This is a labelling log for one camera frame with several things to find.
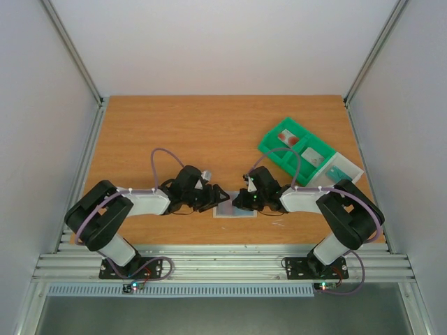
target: metal grille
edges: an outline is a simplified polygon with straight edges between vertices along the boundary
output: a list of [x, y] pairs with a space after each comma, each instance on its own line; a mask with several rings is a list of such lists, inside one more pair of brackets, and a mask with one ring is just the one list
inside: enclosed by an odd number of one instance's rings
[[313, 297], [311, 284], [170, 284], [151, 283], [131, 294], [114, 283], [53, 283], [52, 297]]

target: gray wall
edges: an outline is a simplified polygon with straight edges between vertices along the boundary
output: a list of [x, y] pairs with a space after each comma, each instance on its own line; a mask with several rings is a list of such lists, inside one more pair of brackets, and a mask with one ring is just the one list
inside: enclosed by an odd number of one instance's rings
[[345, 94], [396, 0], [53, 0], [104, 96]]
[[0, 1], [0, 325], [50, 251], [96, 110], [37, 0]]
[[412, 0], [351, 105], [397, 251], [447, 329], [447, 1]]

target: wooden tabletop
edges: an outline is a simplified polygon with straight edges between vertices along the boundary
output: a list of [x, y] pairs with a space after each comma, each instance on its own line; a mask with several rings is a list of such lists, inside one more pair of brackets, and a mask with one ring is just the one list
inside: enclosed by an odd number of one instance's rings
[[[151, 188], [150, 153], [173, 151], [184, 164], [212, 172], [225, 191], [245, 187], [242, 175], [261, 156], [264, 134], [291, 117], [362, 167], [340, 96], [113, 96], [91, 164], [88, 191], [102, 179], [116, 186]], [[160, 182], [174, 178], [179, 164], [157, 152]], [[266, 158], [282, 184], [291, 176]], [[366, 177], [357, 186], [370, 197]], [[293, 213], [256, 218], [213, 218], [212, 210], [188, 216], [134, 216], [119, 233], [132, 244], [308, 244], [330, 228], [322, 215]]]

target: white container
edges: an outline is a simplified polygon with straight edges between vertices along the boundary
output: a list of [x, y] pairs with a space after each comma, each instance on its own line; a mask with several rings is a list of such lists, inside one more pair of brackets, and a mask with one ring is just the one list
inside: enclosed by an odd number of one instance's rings
[[349, 159], [343, 156], [341, 153], [336, 152], [334, 156], [310, 179], [306, 187], [318, 187], [318, 186], [332, 186], [336, 184], [331, 178], [326, 175], [333, 166], [338, 167], [341, 171], [346, 173], [352, 182], [355, 184], [363, 174], [363, 170], [356, 164], [352, 163]]

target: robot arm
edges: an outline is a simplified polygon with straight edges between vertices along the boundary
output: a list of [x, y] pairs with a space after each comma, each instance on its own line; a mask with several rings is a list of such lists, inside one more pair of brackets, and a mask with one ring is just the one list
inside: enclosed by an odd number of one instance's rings
[[117, 188], [110, 181], [97, 183], [65, 215], [67, 226], [90, 250], [111, 259], [124, 275], [133, 274], [142, 257], [117, 231], [124, 219], [135, 215], [167, 215], [186, 204], [194, 211], [205, 211], [230, 197], [218, 185], [210, 185], [211, 174], [186, 165], [175, 179], [158, 189]]
[[307, 255], [307, 270], [314, 278], [330, 271], [331, 265], [348, 251], [359, 249], [375, 231], [379, 234], [384, 222], [379, 208], [349, 180], [341, 180], [334, 188], [281, 187], [263, 166], [245, 175], [244, 180], [247, 188], [240, 189], [233, 206], [257, 211], [267, 206], [281, 213], [323, 214], [332, 232]]

